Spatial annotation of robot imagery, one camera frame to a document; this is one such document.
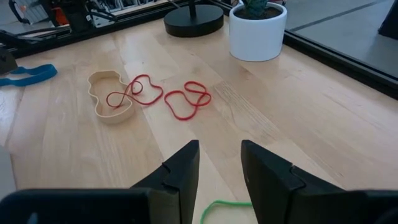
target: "white pot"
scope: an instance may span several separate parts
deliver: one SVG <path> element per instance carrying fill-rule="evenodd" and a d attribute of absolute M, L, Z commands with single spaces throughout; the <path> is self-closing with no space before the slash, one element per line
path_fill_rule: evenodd
<path fill-rule="evenodd" d="M 260 62 L 280 54 L 287 10 L 280 4 L 269 2 L 267 5 L 280 10 L 282 14 L 270 19 L 242 19 L 234 14 L 244 7 L 241 4 L 229 12 L 229 51 L 232 56 L 249 62 Z"/>

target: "green rubber band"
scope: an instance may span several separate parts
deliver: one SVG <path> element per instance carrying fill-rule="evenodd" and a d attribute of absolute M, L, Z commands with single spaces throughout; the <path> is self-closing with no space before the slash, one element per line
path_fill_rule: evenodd
<path fill-rule="evenodd" d="M 234 207 L 251 207 L 253 204 L 251 202 L 229 202 L 229 201 L 224 201 L 224 200 L 215 200 L 201 214 L 200 217 L 200 224 L 203 224 L 205 221 L 206 215 L 209 212 L 209 210 L 213 207 L 215 204 L 220 204 L 220 205 L 228 205 L 228 206 L 234 206 Z"/>

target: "black table frame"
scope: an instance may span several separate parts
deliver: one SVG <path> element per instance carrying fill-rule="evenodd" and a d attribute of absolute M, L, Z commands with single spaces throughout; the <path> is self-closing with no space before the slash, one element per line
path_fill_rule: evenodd
<path fill-rule="evenodd" d="M 232 9 L 230 0 L 195 0 L 197 4 L 213 4 L 224 10 L 226 16 Z M 175 4 L 179 6 L 188 5 L 188 0 L 176 0 Z M 143 24 L 145 22 L 154 21 L 163 18 L 168 12 L 175 9 L 170 2 L 149 6 L 133 12 L 128 12 L 118 16 L 118 21 L 109 26 L 100 27 L 86 32 L 73 34 L 69 28 L 60 29 L 51 34 L 44 34 L 39 37 L 47 38 L 47 40 L 30 44 L 29 46 L 15 48 L 3 45 L 10 51 L 15 58 L 25 57 L 46 50 L 54 49 L 64 45 L 72 44 L 82 40 L 97 37 L 99 35 L 108 34 L 117 30 Z M 348 75 L 365 85 L 368 85 L 390 97 L 398 99 L 398 78 L 374 68 L 364 62 L 356 60 L 341 52 L 337 52 L 327 46 L 314 42 L 301 35 L 295 34 L 288 30 L 285 31 L 284 44 L 288 45 L 299 52 L 302 52 L 335 70 Z"/>

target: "wooden table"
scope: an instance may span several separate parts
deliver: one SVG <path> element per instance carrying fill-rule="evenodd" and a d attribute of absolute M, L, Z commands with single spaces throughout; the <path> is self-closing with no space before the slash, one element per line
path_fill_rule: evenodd
<path fill-rule="evenodd" d="M 0 89 L 0 144 L 12 155 L 19 189 L 129 187 L 191 139 L 201 147 L 194 223 L 215 199 L 249 200 L 242 139 L 345 189 L 398 189 L 398 102 L 287 46 L 269 62 L 236 60 L 228 19 L 194 39 L 171 37 L 154 21 L 18 63 L 59 71 L 38 85 Z M 86 79 L 99 70 L 126 81 L 148 73 L 165 91 L 196 80 L 213 99 L 191 121 L 176 120 L 161 100 L 134 105 L 131 119 L 108 126 L 87 94 Z M 144 87 L 144 100 L 157 94 Z M 109 90 L 100 90 L 103 99 Z M 170 100 L 176 112 L 191 113 L 181 96 Z M 221 208 L 212 222 L 256 220 L 251 210 Z"/>

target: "beige rubber band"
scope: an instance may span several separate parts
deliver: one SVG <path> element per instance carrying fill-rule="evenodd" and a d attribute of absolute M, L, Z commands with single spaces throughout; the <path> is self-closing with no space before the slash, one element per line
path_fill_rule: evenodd
<path fill-rule="evenodd" d="M 134 114 L 134 107 L 132 101 L 127 97 L 126 99 L 129 102 L 129 106 L 123 110 L 122 112 L 115 114 L 115 115 L 102 115 L 98 112 L 99 108 L 102 107 L 102 103 L 100 102 L 100 99 L 91 91 L 91 87 L 94 85 L 95 82 L 97 82 L 100 79 L 103 78 L 118 78 L 119 83 L 123 86 L 123 89 L 126 89 L 128 84 L 124 83 L 122 81 L 122 77 L 120 76 L 119 73 L 115 71 L 102 71 L 102 72 L 96 72 L 90 77 L 88 77 L 87 81 L 90 85 L 88 89 L 88 94 L 91 96 L 91 99 L 95 103 L 95 115 L 97 115 L 98 119 L 106 124 L 117 124 L 120 123 L 128 118 L 130 118 Z"/>

